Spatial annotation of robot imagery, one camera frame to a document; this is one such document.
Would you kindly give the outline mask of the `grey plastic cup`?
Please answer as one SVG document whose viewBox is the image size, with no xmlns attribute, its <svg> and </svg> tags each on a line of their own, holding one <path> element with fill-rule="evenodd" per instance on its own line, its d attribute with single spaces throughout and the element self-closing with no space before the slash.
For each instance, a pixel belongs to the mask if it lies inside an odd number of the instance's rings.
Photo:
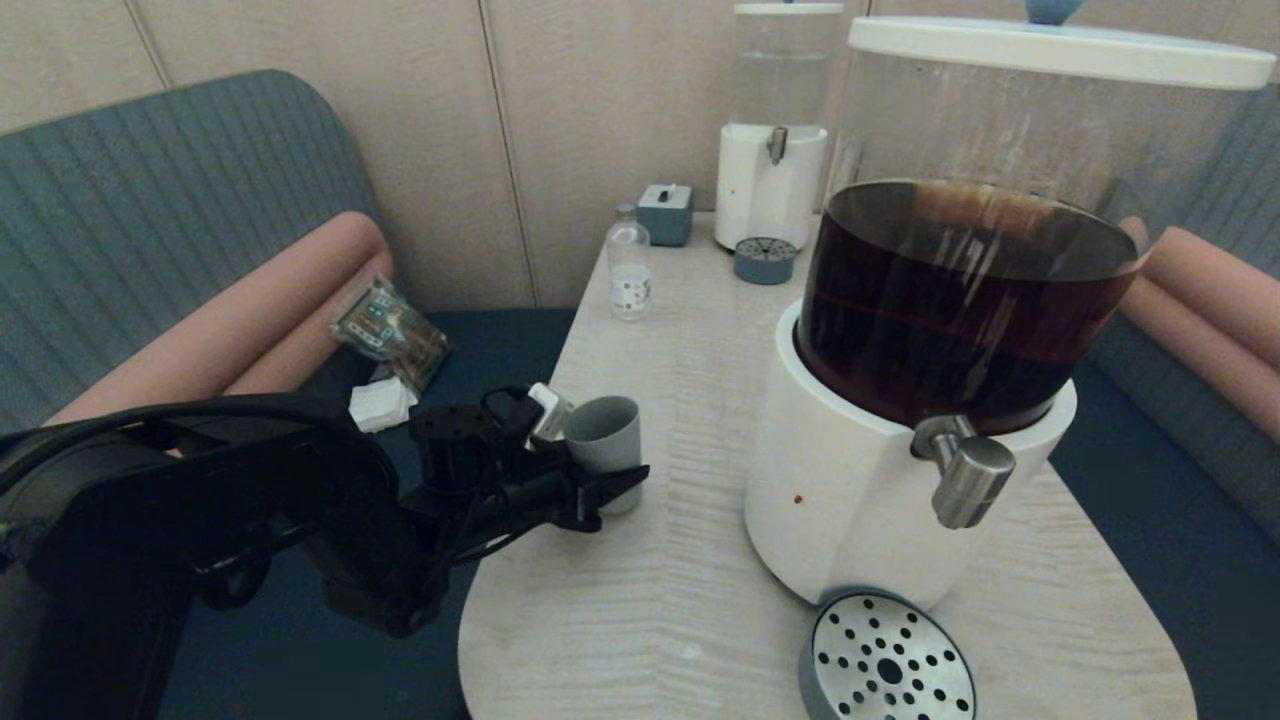
<svg viewBox="0 0 1280 720">
<path fill-rule="evenodd" d="M 643 465 L 640 409 L 625 396 L 577 406 L 564 421 L 563 439 L 576 477 L 602 477 Z"/>
</svg>

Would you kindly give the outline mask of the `large metal dispenser tap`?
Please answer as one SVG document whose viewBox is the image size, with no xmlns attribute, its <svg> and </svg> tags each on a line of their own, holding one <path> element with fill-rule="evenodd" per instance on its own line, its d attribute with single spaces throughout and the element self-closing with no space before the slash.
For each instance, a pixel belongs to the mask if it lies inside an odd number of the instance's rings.
<svg viewBox="0 0 1280 720">
<path fill-rule="evenodd" d="M 940 415 L 914 429 L 911 452 L 933 462 L 940 483 L 931 497 L 938 523 L 951 530 L 977 527 L 1016 468 L 1015 455 L 979 434 L 964 415 Z"/>
</svg>

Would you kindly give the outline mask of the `white folded napkin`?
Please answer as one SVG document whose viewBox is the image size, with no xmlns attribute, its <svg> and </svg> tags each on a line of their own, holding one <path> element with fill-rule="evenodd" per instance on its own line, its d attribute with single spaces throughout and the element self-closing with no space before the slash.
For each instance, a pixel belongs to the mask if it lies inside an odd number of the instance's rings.
<svg viewBox="0 0 1280 720">
<path fill-rule="evenodd" d="M 376 434 L 406 423 L 417 404 L 419 395 L 413 387 L 390 375 L 352 388 L 348 414 L 362 433 Z"/>
</svg>

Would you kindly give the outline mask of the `clear plastic bottle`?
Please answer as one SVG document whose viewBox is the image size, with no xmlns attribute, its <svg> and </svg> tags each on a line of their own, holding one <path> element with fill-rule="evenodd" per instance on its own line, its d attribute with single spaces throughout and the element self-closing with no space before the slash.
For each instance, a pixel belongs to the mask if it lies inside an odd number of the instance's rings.
<svg viewBox="0 0 1280 720">
<path fill-rule="evenodd" d="M 634 204 L 614 209 L 614 224 L 605 233 L 605 259 L 609 273 L 608 299 L 617 319 L 634 322 L 652 306 L 649 268 L 650 233 L 637 219 Z"/>
</svg>

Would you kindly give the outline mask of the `green snack packet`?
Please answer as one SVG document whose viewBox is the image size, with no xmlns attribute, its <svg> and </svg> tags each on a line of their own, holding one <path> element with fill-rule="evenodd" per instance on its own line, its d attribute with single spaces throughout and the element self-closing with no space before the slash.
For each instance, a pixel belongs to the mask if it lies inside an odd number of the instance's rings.
<svg viewBox="0 0 1280 720">
<path fill-rule="evenodd" d="M 416 397 L 425 393 L 452 350 L 448 336 L 381 274 L 370 275 L 366 286 L 344 299 L 328 329 L 384 366 Z"/>
</svg>

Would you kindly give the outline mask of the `large dark tea dispenser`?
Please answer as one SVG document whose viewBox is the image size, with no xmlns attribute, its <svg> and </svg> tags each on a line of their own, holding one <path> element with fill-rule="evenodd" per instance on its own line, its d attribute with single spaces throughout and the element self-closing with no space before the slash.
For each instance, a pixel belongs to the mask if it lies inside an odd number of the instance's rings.
<svg viewBox="0 0 1280 720">
<path fill-rule="evenodd" d="M 745 496 L 794 593 L 869 585 L 928 609 L 1048 459 L 1071 375 L 1257 92 L 852 51 L 801 300 L 782 315 Z M 1016 468 L 942 527 L 929 416 Z"/>
</svg>

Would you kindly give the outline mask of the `small blue perforated drip tray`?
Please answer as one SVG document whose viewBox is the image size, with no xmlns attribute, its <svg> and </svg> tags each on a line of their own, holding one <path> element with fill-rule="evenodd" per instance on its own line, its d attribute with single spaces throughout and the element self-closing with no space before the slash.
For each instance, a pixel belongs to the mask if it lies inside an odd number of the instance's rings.
<svg viewBox="0 0 1280 720">
<path fill-rule="evenodd" d="M 733 249 L 733 273 L 749 284 L 783 284 L 794 277 L 799 249 L 786 240 L 749 237 Z"/>
</svg>

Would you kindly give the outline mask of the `blue-grey square box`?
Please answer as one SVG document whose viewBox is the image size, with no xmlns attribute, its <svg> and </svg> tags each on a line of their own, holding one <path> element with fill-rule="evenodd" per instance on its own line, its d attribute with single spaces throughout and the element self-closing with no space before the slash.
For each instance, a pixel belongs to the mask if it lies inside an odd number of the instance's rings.
<svg viewBox="0 0 1280 720">
<path fill-rule="evenodd" d="M 649 184 L 637 202 L 637 222 L 648 231 L 652 246 L 684 247 L 692 232 L 692 187 Z"/>
</svg>

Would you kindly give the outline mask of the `pink bolster cushion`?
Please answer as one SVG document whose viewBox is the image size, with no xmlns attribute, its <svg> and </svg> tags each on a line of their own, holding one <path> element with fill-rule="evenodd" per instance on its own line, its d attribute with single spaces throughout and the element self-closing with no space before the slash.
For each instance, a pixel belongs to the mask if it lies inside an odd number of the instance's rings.
<svg viewBox="0 0 1280 720">
<path fill-rule="evenodd" d="M 1180 227 L 1161 234 L 1142 273 L 1252 354 L 1280 366 L 1280 281 Z"/>
<path fill-rule="evenodd" d="M 340 283 L 311 304 L 303 318 L 273 341 L 223 393 L 261 395 L 298 389 L 340 346 L 328 329 L 333 316 L 375 275 L 393 273 L 390 254 L 378 252 L 358 269 L 339 274 Z"/>
<path fill-rule="evenodd" d="M 46 425 L 225 396 L 224 388 L 340 283 L 339 274 L 378 252 L 392 258 L 375 220 L 358 211 L 333 217 L 127 359 Z"/>
<path fill-rule="evenodd" d="M 1133 282 L 1121 313 L 1280 445 L 1280 366 L 1260 359 L 1144 277 Z"/>
</svg>

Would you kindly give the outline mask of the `small clear water dispenser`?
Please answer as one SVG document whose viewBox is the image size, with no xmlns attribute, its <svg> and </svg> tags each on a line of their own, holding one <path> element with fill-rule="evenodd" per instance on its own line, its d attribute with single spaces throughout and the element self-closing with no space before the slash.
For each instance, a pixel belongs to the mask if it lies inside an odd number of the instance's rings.
<svg viewBox="0 0 1280 720">
<path fill-rule="evenodd" d="M 828 132 L 824 111 L 841 15 L 736 15 L 731 110 L 719 133 L 716 240 L 733 250 L 749 237 L 809 238 Z M 765 141 L 788 128 L 785 159 Z"/>
</svg>

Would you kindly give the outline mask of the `teal sofa bench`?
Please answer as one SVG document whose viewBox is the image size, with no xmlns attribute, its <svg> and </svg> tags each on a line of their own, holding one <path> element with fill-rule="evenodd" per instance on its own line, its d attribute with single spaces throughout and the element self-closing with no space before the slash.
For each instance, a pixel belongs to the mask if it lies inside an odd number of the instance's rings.
<svg viewBox="0 0 1280 720">
<path fill-rule="evenodd" d="M 1280 85 L 1174 225 L 1280 281 Z M 1199 720 L 1280 720 L 1280 445 L 1120 311 L 1052 462 L 1178 651 Z"/>
<path fill-rule="evenodd" d="M 259 70 L 0 136 L 0 437 L 44 424 L 343 211 L 381 222 L 325 99 Z M 333 612 L 301 548 L 244 610 L 168 597 L 100 648 L 0 573 L 0 720 L 471 720 L 475 566 L 404 641 Z"/>
</svg>

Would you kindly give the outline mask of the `large white dispenser lid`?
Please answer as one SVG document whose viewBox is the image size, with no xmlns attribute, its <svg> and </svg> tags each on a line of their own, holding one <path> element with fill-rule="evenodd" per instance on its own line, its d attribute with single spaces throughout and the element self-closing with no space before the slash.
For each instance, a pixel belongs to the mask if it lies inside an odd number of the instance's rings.
<svg viewBox="0 0 1280 720">
<path fill-rule="evenodd" d="M 1262 88 L 1280 65 L 1272 53 L 1167 35 L 940 15 L 859 17 L 847 45 L 915 60 L 1222 91 Z"/>
</svg>

